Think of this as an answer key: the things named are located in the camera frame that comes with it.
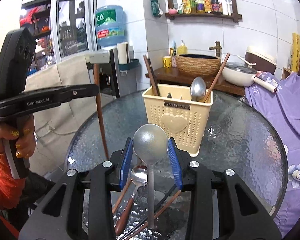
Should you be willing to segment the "orange sleeved left forearm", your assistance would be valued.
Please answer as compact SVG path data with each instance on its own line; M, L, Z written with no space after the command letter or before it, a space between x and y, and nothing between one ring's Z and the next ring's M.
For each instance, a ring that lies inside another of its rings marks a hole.
M0 209L17 207L25 179L13 179L6 155L0 153Z

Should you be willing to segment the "left hand yellow nails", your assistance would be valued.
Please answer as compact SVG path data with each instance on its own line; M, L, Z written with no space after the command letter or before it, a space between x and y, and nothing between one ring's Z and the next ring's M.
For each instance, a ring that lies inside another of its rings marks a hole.
M5 154L3 140L16 140L17 158L29 158L34 154L36 140L34 136L34 117L31 114L23 128L17 129L0 122L0 154Z

